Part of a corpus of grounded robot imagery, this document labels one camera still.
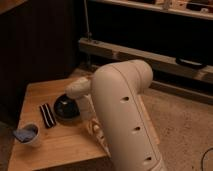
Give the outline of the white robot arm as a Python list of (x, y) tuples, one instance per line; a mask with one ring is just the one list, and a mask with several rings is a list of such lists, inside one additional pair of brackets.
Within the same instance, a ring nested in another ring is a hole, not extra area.
[(129, 60), (104, 65), (65, 89), (83, 120), (98, 118), (116, 171), (167, 171), (141, 99), (152, 80), (149, 64)]

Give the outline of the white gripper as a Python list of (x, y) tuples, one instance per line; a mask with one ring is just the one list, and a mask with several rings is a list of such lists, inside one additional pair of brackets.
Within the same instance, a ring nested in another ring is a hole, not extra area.
[(95, 120), (90, 120), (95, 116), (95, 110), (90, 95), (84, 95), (77, 100), (77, 105), (80, 111), (80, 115), (83, 120), (89, 120), (86, 124), (86, 129), (91, 136), (95, 135), (94, 126), (96, 125)]

